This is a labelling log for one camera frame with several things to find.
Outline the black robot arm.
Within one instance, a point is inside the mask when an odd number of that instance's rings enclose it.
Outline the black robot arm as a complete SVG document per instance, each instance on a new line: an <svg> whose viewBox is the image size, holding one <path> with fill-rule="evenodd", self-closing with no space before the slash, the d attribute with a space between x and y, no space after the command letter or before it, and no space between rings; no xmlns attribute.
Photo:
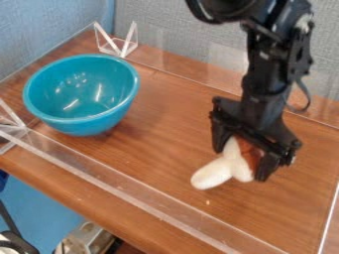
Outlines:
<svg viewBox="0 0 339 254"><path fill-rule="evenodd" d="M207 24L240 22L249 34L249 72L240 101L213 99L213 145L221 152L234 135L264 150L254 178L264 182L293 163L302 142L284 123L292 88L314 64L314 30L308 0L186 0L193 15Z"/></svg>

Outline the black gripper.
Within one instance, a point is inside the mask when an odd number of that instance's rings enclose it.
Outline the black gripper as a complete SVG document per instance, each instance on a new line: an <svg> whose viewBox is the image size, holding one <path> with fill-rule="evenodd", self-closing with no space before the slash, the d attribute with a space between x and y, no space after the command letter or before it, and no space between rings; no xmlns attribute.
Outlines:
<svg viewBox="0 0 339 254"><path fill-rule="evenodd" d="M266 154L260 160L256 179L265 182L280 165L292 165L302 142L286 127L282 112L289 94L244 94L241 101L228 97L213 98L210 113L213 147L222 153L233 135L241 135L261 147Z"/></svg>

